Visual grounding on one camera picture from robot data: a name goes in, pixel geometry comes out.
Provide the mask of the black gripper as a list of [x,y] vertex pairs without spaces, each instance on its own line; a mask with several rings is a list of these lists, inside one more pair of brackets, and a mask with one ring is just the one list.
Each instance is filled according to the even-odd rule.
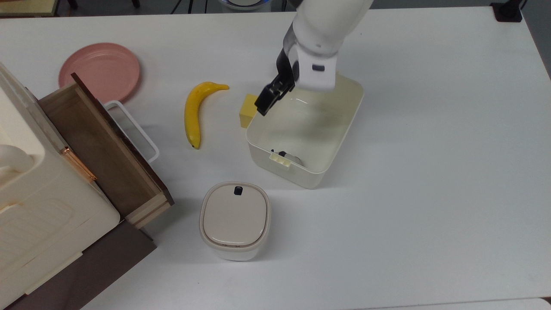
[[295,87],[300,76],[300,67],[297,60],[290,61],[288,55],[282,49],[277,57],[277,83],[270,83],[265,86],[254,102],[256,110],[262,116],[266,116],[272,106],[281,100],[288,92]]

